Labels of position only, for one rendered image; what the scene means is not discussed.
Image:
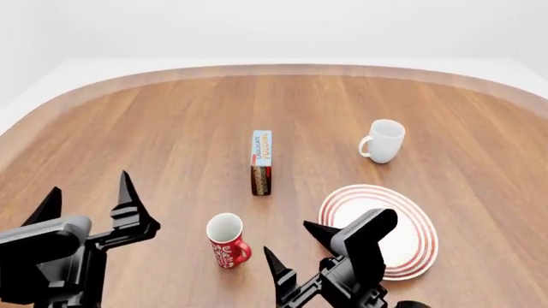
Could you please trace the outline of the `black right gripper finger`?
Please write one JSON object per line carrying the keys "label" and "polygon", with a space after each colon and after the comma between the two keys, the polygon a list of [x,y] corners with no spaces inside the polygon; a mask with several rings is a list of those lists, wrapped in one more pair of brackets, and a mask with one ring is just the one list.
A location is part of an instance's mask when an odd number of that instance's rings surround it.
{"label": "black right gripper finger", "polygon": [[332,228],[309,221],[304,221],[303,226],[308,233],[326,249],[326,251],[331,253],[334,257],[339,256],[339,254],[331,248],[331,239],[341,230],[340,228]]}
{"label": "black right gripper finger", "polygon": [[263,247],[266,261],[268,263],[275,289],[296,289],[296,272],[287,268],[275,253],[266,246]]}

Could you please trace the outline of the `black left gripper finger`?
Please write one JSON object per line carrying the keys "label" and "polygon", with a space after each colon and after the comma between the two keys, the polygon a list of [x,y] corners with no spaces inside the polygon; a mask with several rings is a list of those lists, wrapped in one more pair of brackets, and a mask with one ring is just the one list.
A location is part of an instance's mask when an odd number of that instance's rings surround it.
{"label": "black left gripper finger", "polygon": [[161,225],[140,200],[127,171],[122,171],[119,183],[118,202],[111,210],[113,232],[127,238],[154,238]]}
{"label": "black left gripper finger", "polygon": [[59,187],[53,187],[39,207],[26,219],[21,225],[33,225],[39,222],[55,220],[62,214],[62,190]]}

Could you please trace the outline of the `red mug with white pattern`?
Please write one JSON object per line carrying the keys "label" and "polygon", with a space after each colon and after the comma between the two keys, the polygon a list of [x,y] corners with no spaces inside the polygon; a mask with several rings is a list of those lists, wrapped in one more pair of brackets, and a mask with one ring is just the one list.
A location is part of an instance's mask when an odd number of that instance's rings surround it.
{"label": "red mug with white pattern", "polygon": [[215,259],[224,269],[235,269],[252,256],[250,246],[242,239],[242,219],[233,213],[215,215],[206,225]]}

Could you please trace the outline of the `white plate with red rings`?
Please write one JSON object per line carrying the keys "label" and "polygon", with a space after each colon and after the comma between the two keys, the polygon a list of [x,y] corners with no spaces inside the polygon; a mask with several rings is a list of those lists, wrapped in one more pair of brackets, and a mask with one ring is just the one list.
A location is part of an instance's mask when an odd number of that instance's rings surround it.
{"label": "white plate with red rings", "polygon": [[380,242],[386,281],[405,281],[425,274],[438,256],[436,229],[426,213],[411,199],[386,187],[354,184],[325,198],[318,223],[345,228],[368,210],[391,209],[397,213],[394,230]]}

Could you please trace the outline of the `white ceramic mug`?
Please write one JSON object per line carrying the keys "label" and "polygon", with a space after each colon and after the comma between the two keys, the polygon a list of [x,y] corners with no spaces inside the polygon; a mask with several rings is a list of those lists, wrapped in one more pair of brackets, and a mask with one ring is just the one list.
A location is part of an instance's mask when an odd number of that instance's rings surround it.
{"label": "white ceramic mug", "polygon": [[405,127],[400,122],[375,120],[369,134],[360,141],[358,151],[375,163],[388,163],[400,151],[405,134]]}

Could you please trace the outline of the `chocolate pudding box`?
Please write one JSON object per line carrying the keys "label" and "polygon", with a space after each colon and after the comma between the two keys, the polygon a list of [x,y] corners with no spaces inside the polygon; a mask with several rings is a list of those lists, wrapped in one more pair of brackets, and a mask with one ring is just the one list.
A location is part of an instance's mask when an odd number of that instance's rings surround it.
{"label": "chocolate pudding box", "polygon": [[251,189],[254,196],[271,195],[272,184],[272,132],[255,130],[251,143]]}

